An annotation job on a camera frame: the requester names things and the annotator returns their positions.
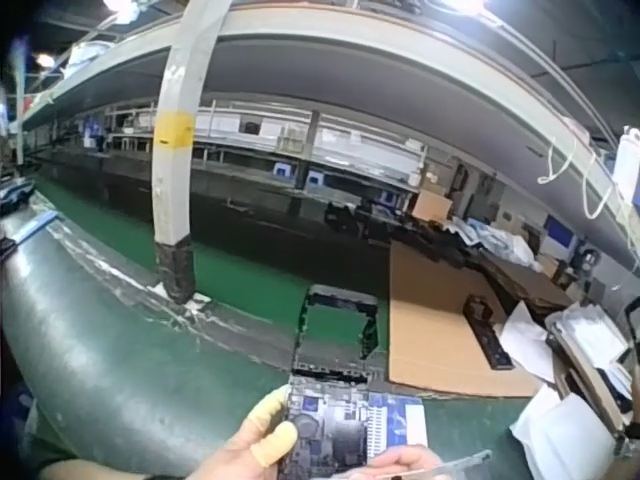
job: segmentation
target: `yellow tape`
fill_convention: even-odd
[[[153,132],[154,145],[172,150],[193,146],[195,117],[188,112],[158,112]]]

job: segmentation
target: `overhead shelf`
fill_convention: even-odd
[[[34,129],[100,107],[157,97],[179,20],[128,38],[40,96],[25,116]],[[602,215],[583,211],[581,182],[593,152],[539,89],[506,63],[439,32],[353,9],[259,4],[232,10],[214,50],[205,91],[238,100],[286,99],[305,108],[451,145],[498,179],[537,197],[576,233],[628,267],[640,246],[635,210],[611,195]],[[554,171],[571,156],[555,181]],[[587,179],[592,205],[612,185],[597,159]]]

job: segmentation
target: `cardboard sheet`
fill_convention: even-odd
[[[516,366],[492,370],[462,315],[471,294],[484,296],[498,329],[507,315],[481,273],[432,262],[406,245],[391,246],[392,382],[465,395],[529,397],[540,381]]]

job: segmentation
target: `green floor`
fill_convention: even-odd
[[[155,269],[153,230],[117,211],[87,202],[50,180],[39,178],[38,189],[56,207],[99,241],[129,260]],[[195,269],[198,291],[252,315],[266,318],[286,329],[295,329],[300,305],[309,281],[266,265],[196,243]],[[350,321],[352,314],[315,308],[310,312],[310,330],[317,340],[355,342],[362,324]],[[389,309],[380,299],[380,345],[388,348]]]

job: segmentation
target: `sleeve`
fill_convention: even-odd
[[[37,402],[34,402],[27,418],[21,456],[33,478],[38,478],[49,465],[77,458],[38,409]]]

